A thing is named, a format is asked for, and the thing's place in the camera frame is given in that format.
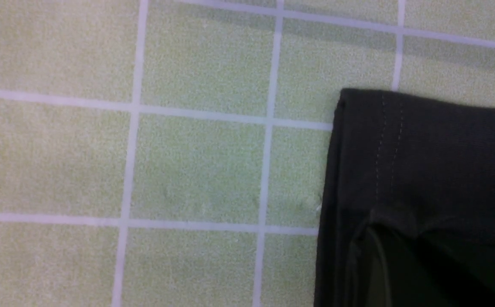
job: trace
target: black pants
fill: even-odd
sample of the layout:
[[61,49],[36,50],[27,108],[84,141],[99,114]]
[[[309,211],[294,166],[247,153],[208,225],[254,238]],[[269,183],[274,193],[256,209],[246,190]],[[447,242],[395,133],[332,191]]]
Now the black pants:
[[416,239],[439,231],[492,248],[495,109],[344,89],[329,145],[314,306],[344,297],[350,241],[369,223]]

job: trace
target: dark fabric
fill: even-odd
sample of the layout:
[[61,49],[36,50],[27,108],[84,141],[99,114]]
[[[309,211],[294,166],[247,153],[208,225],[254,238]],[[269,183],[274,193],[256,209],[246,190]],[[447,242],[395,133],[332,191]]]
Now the dark fabric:
[[343,89],[329,144],[315,307],[341,305],[348,246],[367,224],[440,231],[495,262],[495,109]]

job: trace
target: black garment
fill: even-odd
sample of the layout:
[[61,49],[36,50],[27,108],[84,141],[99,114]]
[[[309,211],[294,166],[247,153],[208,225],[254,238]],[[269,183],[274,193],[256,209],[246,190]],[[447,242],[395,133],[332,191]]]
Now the black garment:
[[323,192],[315,307],[344,299],[349,244],[365,225],[438,231],[495,264],[495,109],[343,89]]

